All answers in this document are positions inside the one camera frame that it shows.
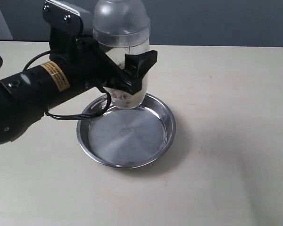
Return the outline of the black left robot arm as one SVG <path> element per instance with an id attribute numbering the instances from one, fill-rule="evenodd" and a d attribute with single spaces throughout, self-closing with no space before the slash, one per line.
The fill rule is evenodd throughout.
<path id="1" fill-rule="evenodd" d="M 0 145 L 12 142 L 50 110 L 92 88 L 107 94 L 117 89 L 134 95 L 142 89 L 146 73 L 156 63 L 151 50 L 125 55 L 119 68 L 90 34 L 50 31 L 48 62 L 0 80 Z"/>

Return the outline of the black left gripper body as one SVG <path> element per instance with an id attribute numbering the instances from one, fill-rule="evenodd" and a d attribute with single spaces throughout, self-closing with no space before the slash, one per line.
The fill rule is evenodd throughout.
<path id="1" fill-rule="evenodd" d="M 92 31 L 83 25 L 51 25 L 50 62 L 58 73 L 42 73 L 41 88 L 45 94 L 82 93 L 93 87 L 108 87 L 129 94 L 142 89 L 143 75 L 135 64 L 138 57 L 125 56 L 120 69 L 99 47 Z"/>

